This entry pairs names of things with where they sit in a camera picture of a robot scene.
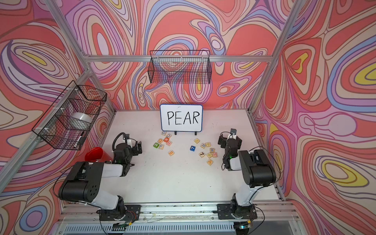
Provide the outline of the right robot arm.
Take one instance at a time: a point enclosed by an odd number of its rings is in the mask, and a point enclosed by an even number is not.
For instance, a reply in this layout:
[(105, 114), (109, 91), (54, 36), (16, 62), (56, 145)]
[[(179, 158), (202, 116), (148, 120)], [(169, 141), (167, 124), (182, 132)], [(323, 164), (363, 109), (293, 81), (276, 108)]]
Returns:
[(218, 144), (225, 150), (222, 169), (240, 171), (244, 180), (244, 184), (233, 194), (228, 204), (217, 204), (218, 219), (252, 221), (257, 218), (253, 201), (262, 189), (276, 183), (275, 169), (261, 146), (240, 150), (242, 140), (233, 133), (229, 132), (227, 137), (221, 133)]

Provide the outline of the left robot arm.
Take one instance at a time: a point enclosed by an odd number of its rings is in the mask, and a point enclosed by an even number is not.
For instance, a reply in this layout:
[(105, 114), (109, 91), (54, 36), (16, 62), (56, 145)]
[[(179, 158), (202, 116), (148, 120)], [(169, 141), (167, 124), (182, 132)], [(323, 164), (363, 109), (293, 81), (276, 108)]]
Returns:
[(125, 205), (123, 197), (108, 192), (102, 179), (125, 177), (134, 166), (131, 160), (142, 154), (142, 142), (121, 132), (112, 143), (113, 161), (78, 162), (59, 188), (57, 197), (67, 202), (85, 203), (98, 208), (100, 222), (125, 221), (131, 224), (140, 217), (140, 205)]

